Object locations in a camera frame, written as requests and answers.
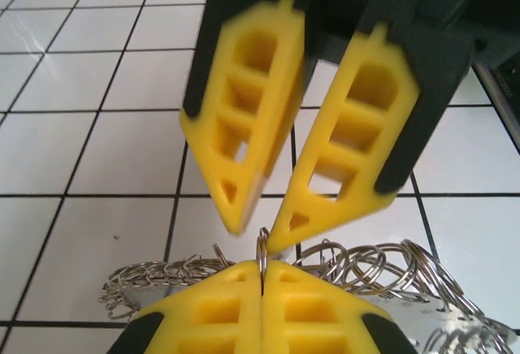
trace pile of key rings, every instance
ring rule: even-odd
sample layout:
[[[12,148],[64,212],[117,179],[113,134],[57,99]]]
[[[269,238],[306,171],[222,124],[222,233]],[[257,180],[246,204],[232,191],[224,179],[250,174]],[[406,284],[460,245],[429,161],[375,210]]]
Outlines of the pile of key rings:
[[[257,242],[262,279],[268,262],[268,235],[267,229],[261,229]],[[168,296],[235,264],[224,256],[217,244],[213,245],[213,249],[215,258],[195,255],[182,261],[152,261],[122,267],[103,285],[99,302],[105,305],[110,319],[129,320],[141,308],[139,301],[132,300],[132,293],[135,298],[140,290],[155,290],[161,293],[161,297]],[[389,257],[395,257],[393,254],[402,256],[405,267],[388,261]],[[427,341],[420,345],[422,353],[485,354],[491,352],[490,349],[500,354],[513,353],[509,343],[516,340],[514,332],[486,317],[466,297],[449,272],[428,251],[411,240],[349,249],[324,240],[303,250],[292,265],[379,306],[401,304],[410,312],[416,304],[422,307],[420,313],[427,315],[432,311],[424,307],[430,305],[431,308],[435,303],[433,310],[445,319],[444,324],[453,325],[454,321],[454,324],[461,326],[448,332],[441,328],[433,330]],[[125,310],[117,313],[116,310],[121,308]]]

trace yellow gripper pad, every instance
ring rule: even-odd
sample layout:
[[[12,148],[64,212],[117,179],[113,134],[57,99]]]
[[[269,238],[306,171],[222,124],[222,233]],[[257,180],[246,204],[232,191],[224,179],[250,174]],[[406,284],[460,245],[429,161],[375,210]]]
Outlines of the yellow gripper pad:
[[[281,261],[242,262],[137,314],[108,354],[410,354],[382,309]]]
[[[419,87],[386,26],[355,33],[298,159],[267,243],[269,253],[385,208],[397,191],[375,189],[381,169],[418,100]],[[340,185],[311,190],[313,175]]]
[[[196,118],[180,125],[227,230],[239,235],[303,96],[305,15],[260,2],[226,22]]]

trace white tile floor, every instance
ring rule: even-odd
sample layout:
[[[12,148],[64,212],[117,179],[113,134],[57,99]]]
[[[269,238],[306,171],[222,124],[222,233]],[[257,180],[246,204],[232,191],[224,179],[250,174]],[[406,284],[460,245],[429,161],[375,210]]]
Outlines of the white tile floor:
[[[117,267],[211,255],[215,242],[254,256],[336,67],[318,65],[295,140],[233,238],[178,123],[203,2],[0,0],[1,353],[105,352],[122,325],[97,297]],[[408,182],[390,208],[325,236],[434,246],[470,298],[519,328],[520,156],[473,72],[414,175],[418,190]]]

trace yellow foam finger pad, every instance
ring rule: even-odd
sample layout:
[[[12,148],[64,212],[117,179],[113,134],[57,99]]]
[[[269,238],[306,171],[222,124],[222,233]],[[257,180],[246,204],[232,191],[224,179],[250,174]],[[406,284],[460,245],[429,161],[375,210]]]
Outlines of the yellow foam finger pad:
[[[239,235],[303,95],[305,16],[260,2],[222,26],[201,112],[180,124],[227,230]]]
[[[108,354],[260,354],[261,298],[242,262],[143,309]]]
[[[263,353],[380,354],[362,319],[367,314],[391,320],[371,303],[272,261],[262,299]]]
[[[386,27],[354,34],[325,97],[268,240],[270,253],[387,207],[375,182],[409,118],[419,88]],[[337,196],[313,190],[319,177]]]

